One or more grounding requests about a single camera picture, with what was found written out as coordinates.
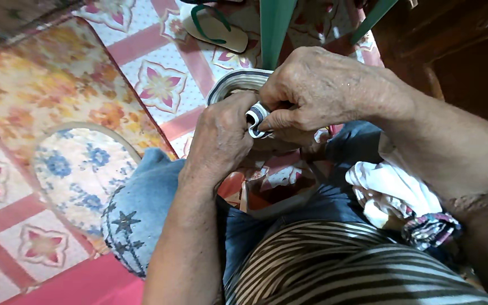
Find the person's right hand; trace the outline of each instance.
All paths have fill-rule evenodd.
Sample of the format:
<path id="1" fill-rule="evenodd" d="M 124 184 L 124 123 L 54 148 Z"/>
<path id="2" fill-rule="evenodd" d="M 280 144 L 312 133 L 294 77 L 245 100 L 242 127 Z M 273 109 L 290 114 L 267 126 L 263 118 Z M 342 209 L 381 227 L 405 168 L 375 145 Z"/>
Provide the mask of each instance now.
<path id="1" fill-rule="evenodd" d="M 262 103 L 272 111 L 259 130 L 309 131 L 358 119 L 370 121 L 380 114 L 396 115 L 409 108 L 401 106 L 408 100 L 402 96 L 404 86 L 388 69 L 366 66 L 321 47 L 300 47 L 259 90 Z M 298 108 L 282 109 L 281 101 Z"/>

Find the wrinkled hand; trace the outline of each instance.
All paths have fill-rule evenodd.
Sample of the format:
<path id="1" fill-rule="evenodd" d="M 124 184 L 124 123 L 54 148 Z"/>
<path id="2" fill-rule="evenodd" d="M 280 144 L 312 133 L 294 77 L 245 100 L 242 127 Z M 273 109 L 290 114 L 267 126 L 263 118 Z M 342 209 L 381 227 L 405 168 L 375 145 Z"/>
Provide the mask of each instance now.
<path id="1" fill-rule="evenodd" d="M 193 181 L 202 187 L 217 189 L 253 145 L 253 138 L 248 132 L 246 111 L 257 100 L 255 93 L 243 91 L 203 111 L 186 165 L 178 177 L 179 183 Z"/>
<path id="2" fill-rule="evenodd" d="M 366 66 L 320 47 L 298 48 L 259 91 L 262 103 L 274 110 L 259 130 L 317 130 L 398 111 L 398 82 L 388 69 Z M 287 105 L 280 101 L 298 108 L 281 109 Z"/>

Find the green chair leg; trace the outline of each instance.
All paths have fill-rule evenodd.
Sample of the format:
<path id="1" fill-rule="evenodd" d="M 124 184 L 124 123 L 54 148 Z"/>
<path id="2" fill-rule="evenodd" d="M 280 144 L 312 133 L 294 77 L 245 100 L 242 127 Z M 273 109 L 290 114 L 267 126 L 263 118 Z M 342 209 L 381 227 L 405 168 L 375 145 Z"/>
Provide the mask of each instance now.
<path id="1" fill-rule="evenodd" d="M 351 45 L 356 44 L 373 26 L 387 13 L 398 0 L 379 0 L 368 16 L 359 25 L 350 39 Z"/>
<path id="2" fill-rule="evenodd" d="M 274 70 L 278 65 L 281 45 L 297 0 L 261 0 L 261 59 L 263 69 Z"/>

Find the orange floral mat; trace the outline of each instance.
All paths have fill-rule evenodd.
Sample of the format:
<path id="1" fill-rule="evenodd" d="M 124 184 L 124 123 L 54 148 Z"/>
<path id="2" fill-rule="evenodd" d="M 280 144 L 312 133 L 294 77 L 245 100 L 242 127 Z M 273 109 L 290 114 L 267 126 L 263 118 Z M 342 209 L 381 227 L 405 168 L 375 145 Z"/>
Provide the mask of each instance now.
<path id="1" fill-rule="evenodd" d="M 121 135 L 142 156 L 174 150 L 91 26 L 70 18 L 0 50 L 0 139 L 28 166 L 36 140 L 79 121 Z"/>

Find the black and white striped shirt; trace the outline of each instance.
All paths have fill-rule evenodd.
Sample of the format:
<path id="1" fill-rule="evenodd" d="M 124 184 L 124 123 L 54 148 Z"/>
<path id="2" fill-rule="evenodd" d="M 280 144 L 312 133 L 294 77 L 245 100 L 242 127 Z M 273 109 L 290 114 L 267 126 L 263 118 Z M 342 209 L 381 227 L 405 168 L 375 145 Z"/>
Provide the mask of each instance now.
<path id="1" fill-rule="evenodd" d="M 225 287 L 227 304 L 488 304 L 488 294 L 375 227 L 307 220 L 263 240 Z"/>

